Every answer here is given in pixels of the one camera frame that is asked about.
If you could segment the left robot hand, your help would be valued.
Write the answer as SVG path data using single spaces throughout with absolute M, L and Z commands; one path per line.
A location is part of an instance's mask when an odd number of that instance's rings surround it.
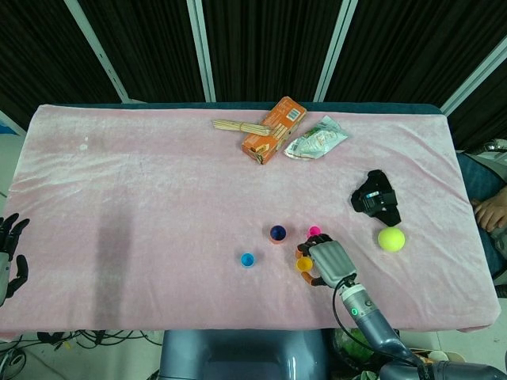
M 29 277 L 28 261 L 24 255 L 15 255 L 23 229 L 29 224 L 26 218 L 17 221 L 18 213 L 1 218 L 1 305 L 12 298 Z

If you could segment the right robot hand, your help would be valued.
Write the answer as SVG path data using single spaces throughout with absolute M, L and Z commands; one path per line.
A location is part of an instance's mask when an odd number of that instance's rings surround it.
M 339 291 L 355 283 L 357 270 L 341 244 L 328 234 L 309 237 L 297 245 L 296 260 L 309 259 L 318 276 L 314 277 L 310 269 L 303 269 L 301 276 L 312 287 L 328 286 Z

